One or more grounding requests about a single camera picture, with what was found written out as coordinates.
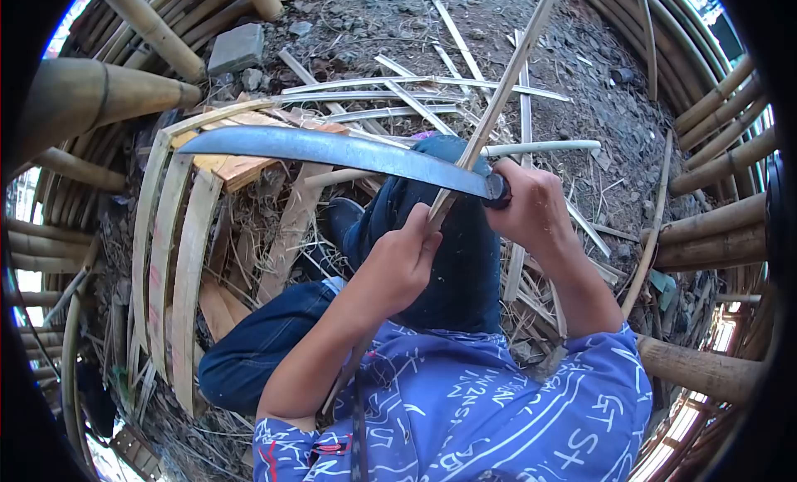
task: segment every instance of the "machete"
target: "machete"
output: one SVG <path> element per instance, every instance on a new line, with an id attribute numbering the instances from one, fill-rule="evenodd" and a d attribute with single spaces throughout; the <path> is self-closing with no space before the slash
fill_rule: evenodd
<path id="1" fill-rule="evenodd" d="M 177 153 L 286 158 L 370 170 L 474 195 L 492 208 L 506 207 L 510 198 L 509 184 L 499 174 L 484 177 L 411 149 L 318 130 L 220 127 L 191 139 Z"/>

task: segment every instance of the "shoe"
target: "shoe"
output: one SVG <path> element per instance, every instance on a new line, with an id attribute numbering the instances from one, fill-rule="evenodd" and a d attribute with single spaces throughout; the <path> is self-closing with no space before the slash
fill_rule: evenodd
<path id="1" fill-rule="evenodd" d="M 354 200 L 343 197 L 332 198 L 326 210 L 327 240 L 342 250 L 346 232 L 363 217 L 364 213 L 365 209 Z"/>

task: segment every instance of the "dark handle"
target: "dark handle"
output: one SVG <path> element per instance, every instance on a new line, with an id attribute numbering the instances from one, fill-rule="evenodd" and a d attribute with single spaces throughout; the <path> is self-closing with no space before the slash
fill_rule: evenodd
<path id="1" fill-rule="evenodd" d="M 489 208 L 507 208 L 509 201 L 512 200 L 512 189 L 509 188 L 509 182 L 500 174 L 490 173 L 484 178 L 487 184 L 487 198 L 482 198 L 484 207 Z"/>

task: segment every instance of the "printed shirt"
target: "printed shirt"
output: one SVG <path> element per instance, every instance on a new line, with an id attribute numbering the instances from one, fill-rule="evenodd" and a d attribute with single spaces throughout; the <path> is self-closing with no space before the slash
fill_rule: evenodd
<path id="1" fill-rule="evenodd" d="M 652 398 L 635 340 L 625 323 L 572 338 L 538 383 L 502 335 L 385 323 L 360 363 L 369 480 L 625 480 Z M 323 433 L 260 420 L 255 482 L 350 480 L 353 394 Z"/>

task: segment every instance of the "leg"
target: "leg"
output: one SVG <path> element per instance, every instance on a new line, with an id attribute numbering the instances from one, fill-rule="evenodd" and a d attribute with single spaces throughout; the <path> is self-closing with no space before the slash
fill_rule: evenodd
<path id="1" fill-rule="evenodd" d="M 335 292 L 321 282 L 288 287 L 244 318 L 199 363 L 199 388 L 215 406 L 254 415 L 282 358 L 310 331 Z"/>
<path id="2" fill-rule="evenodd" d="M 436 136 L 413 149 L 455 162 L 465 140 Z M 486 175 L 487 163 L 479 158 L 474 172 Z M 342 250 L 356 270 L 385 232 L 401 228 L 413 206 L 431 205 L 436 186 L 401 178 L 387 178 L 359 222 L 348 230 Z M 457 198 L 442 227 L 443 243 L 432 265 L 429 286 L 399 317 L 415 328 L 501 333 L 498 237 L 487 224 L 478 198 Z"/>

